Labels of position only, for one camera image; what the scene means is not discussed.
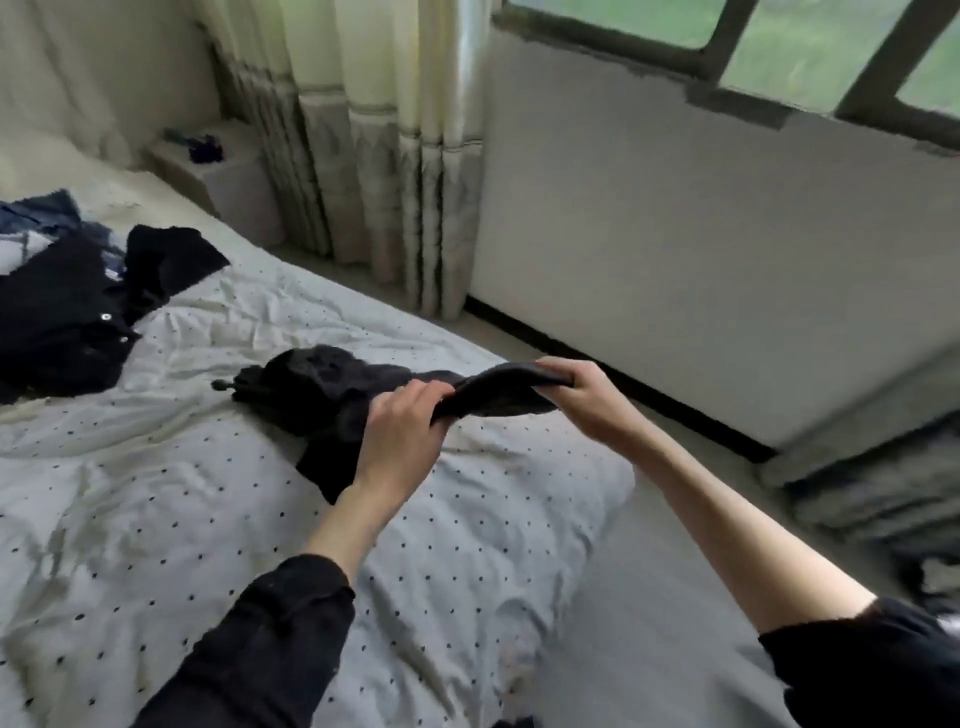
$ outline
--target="hand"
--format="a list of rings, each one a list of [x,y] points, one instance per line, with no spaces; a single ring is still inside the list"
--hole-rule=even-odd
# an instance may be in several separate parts
[[[453,387],[446,382],[425,384],[414,379],[394,392],[377,396],[370,405],[354,487],[382,498],[395,513],[440,457],[440,447],[453,420],[431,425],[430,418],[433,408],[451,394]]]
[[[591,440],[633,459],[632,443],[653,425],[592,361],[546,356],[537,363],[573,377],[572,387],[539,387]]]

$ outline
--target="white wall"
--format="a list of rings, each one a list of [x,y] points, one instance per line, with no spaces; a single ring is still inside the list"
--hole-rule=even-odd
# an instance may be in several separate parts
[[[960,334],[960,159],[497,32],[471,293],[768,445]]]
[[[165,126],[214,121],[200,32],[181,0],[44,0],[84,51],[136,155]]]

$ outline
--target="baseboard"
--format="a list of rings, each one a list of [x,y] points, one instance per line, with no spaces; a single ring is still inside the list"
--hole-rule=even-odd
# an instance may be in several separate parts
[[[752,463],[765,463],[777,454],[775,449],[757,442],[749,435],[745,435],[730,426],[724,425],[681,401],[668,397],[650,385],[644,384],[632,376],[627,376],[623,374],[623,372],[604,364],[602,361],[597,361],[592,356],[588,356],[562,341],[547,336],[542,331],[537,331],[535,328],[524,324],[522,321],[515,319],[513,316],[509,316],[488,303],[483,303],[472,296],[468,296],[467,302],[464,304],[464,310],[467,313],[473,314],[478,319],[483,319],[488,324],[492,324],[506,331],[525,344],[529,344],[534,349],[539,349],[541,352],[548,353],[551,356],[564,356],[569,359],[590,359],[596,361],[617,388],[630,399],[650,407],[650,409],[660,413],[664,417],[675,420],[684,427],[692,429],[694,432],[703,435],[718,445],[722,445],[724,448],[735,452]]]

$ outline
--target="gray floor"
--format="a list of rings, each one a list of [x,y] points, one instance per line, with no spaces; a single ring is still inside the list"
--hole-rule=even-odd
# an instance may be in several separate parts
[[[402,292],[378,285],[365,268],[336,266],[293,248],[272,252],[403,307]],[[507,359],[540,355],[469,314],[436,323]],[[644,411],[733,488],[797,530],[778,494],[757,484],[749,462]],[[817,534],[800,535],[874,590],[900,593],[875,556]],[[755,645],[756,634],[660,494],[641,485],[597,548],[536,674],[508,707],[520,715],[534,713],[546,728],[791,725],[780,685],[757,664],[762,660]]]

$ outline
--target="black long sleeve shirt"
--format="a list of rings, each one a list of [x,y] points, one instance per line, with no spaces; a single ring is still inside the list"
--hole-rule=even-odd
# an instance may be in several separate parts
[[[353,598],[332,561],[287,559],[240,595],[134,728],[308,728],[340,665]],[[760,643],[802,728],[960,725],[960,641],[899,602]]]

